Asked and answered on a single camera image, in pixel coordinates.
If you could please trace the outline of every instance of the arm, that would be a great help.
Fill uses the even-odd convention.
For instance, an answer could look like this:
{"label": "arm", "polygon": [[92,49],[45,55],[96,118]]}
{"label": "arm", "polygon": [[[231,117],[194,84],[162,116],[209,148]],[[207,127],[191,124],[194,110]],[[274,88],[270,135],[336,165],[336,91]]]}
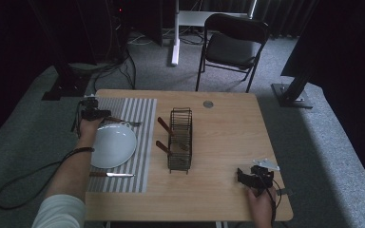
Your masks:
{"label": "arm", "polygon": [[[277,191],[274,187],[269,188],[269,192],[276,200]],[[250,205],[250,212],[253,221],[257,228],[271,228],[272,219],[272,206],[271,198],[266,191],[263,191],[261,195],[256,197],[257,190],[249,188],[247,190],[248,202]]]}
{"label": "arm", "polygon": [[[94,144],[97,128],[101,121],[102,119],[91,122],[81,121],[81,137],[75,148],[91,147]],[[77,153],[65,160],[55,173],[46,192],[46,198],[65,194],[85,201],[90,160],[91,152]]]}

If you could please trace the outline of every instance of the dish rack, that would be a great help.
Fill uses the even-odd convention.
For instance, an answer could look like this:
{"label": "dish rack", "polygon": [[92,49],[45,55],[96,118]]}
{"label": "dish rack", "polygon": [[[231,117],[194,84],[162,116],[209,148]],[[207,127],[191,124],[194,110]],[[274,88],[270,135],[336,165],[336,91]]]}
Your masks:
{"label": "dish rack", "polygon": [[173,134],[168,135],[167,155],[168,169],[186,171],[192,162],[192,111],[189,107],[175,107],[170,113],[170,128]]}

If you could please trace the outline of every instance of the white sleeve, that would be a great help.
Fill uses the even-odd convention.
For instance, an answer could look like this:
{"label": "white sleeve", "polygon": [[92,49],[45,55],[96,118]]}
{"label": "white sleeve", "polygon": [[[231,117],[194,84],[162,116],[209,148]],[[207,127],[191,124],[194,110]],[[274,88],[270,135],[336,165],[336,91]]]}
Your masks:
{"label": "white sleeve", "polygon": [[70,195],[54,195],[41,203],[32,227],[84,227],[85,213],[85,204],[80,199]]}

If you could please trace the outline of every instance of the fork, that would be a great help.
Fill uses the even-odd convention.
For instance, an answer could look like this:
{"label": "fork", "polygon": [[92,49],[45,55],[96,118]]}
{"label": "fork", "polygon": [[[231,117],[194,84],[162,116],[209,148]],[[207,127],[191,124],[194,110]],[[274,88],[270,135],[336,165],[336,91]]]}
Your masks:
{"label": "fork", "polygon": [[105,117],[105,120],[107,121],[112,121],[112,122],[116,122],[116,123],[125,123],[125,124],[130,124],[131,126],[140,126],[142,124],[142,122],[129,122],[129,121],[124,121],[115,117]]}

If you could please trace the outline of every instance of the gray carpet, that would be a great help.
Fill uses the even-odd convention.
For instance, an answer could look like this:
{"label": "gray carpet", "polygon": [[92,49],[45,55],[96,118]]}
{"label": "gray carpet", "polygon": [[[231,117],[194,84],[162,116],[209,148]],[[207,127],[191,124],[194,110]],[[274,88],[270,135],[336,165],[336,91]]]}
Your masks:
{"label": "gray carpet", "polygon": [[[200,41],[195,36],[183,38]],[[314,108],[301,109],[280,107],[271,89],[271,84],[290,84],[293,80],[281,77],[280,73],[296,41],[268,41],[250,89],[259,99],[281,174],[292,191],[289,198],[294,218],[276,222],[276,227],[365,227],[365,171],[322,90],[307,85],[305,92]],[[180,62],[172,67],[172,42],[164,42],[159,47],[139,39],[129,45],[136,65],[136,88],[194,91],[201,46],[182,42]],[[121,71],[133,75],[132,62],[128,60]],[[121,71],[101,74],[96,87],[130,88]],[[0,186],[44,164],[59,161],[76,142],[70,129],[80,98],[41,101],[56,77],[53,67],[42,73],[0,129]],[[241,82],[241,77],[232,71],[208,68],[202,75],[200,91],[244,92],[247,82]],[[86,90],[86,94],[91,93],[93,80]],[[39,173],[41,178],[12,186],[3,194],[3,201],[15,203],[35,193],[52,171],[50,168]],[[30,227],[41,200],[40,195],[20,209],[0,210],[0,227]],[[102,223],[87,222],[86,227],[102,227]],[[230,221],[229,227],[253,226],[251,222]]]}

